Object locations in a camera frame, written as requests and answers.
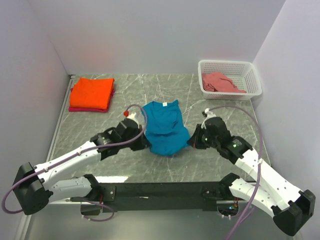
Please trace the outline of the blue t shirt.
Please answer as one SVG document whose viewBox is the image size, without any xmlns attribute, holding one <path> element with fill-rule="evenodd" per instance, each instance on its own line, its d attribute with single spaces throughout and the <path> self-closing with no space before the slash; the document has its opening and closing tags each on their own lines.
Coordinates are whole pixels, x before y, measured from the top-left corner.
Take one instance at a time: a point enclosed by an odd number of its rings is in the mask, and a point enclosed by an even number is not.
<svg viewBox="0 0 320 240">
<path fill-rule="evenodd" d="M 147 116 L 146 139 L 150 152 L 159 156 L 172 156 L 188 146 L 188 129 L 184 126 L 179 101 L 152 101 L 143 106 Z"/>
</svg>

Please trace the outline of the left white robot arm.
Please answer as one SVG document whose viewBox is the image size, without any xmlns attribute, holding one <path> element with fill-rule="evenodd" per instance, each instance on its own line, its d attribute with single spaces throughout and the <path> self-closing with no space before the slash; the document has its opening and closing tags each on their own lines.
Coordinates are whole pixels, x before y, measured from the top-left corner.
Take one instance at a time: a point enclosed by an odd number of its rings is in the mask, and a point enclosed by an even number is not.
<svg viewBox="0 0 320 240">
<path fill-rule="evenodd" d="M 64 177 L 78 168 L 116 155 L 121 149 L 139 151 L 148 148 L 145 130 L 146 126 L 140 125 L 135 117 L 126 117 L 116 127 L 97 133 L 80 147 L 56 159 L 38 165 L 30 162 L 21 165 L 12 185 L 21 212 L 32 215 L 64 198 L 96 200 L 101 188 L 91 174 L 76 180 L 65 180 Z"/>
</svg>

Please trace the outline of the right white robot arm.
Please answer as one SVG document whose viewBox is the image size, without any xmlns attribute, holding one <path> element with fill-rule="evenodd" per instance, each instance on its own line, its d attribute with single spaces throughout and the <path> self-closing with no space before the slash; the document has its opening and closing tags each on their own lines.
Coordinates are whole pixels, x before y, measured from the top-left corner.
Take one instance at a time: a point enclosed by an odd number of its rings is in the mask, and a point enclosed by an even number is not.
<svg viewBox="0 0 320 240">
<path fill-rule="evenodd" d="M 286 235 L 295 236 L 313 216 L 316 196 L 301 190 L 283 178 L 242 137 L 232 136 L 222 118 L 209 110 L 196 126 L 188 144 L 196 149 L 214 148 L 221 157 L 245 171 L 255 181 L 252 185 L 230 173 L 221 181 L 222 198 L 245 200 L 272 217 L 275 225 Z"/>
</svg>

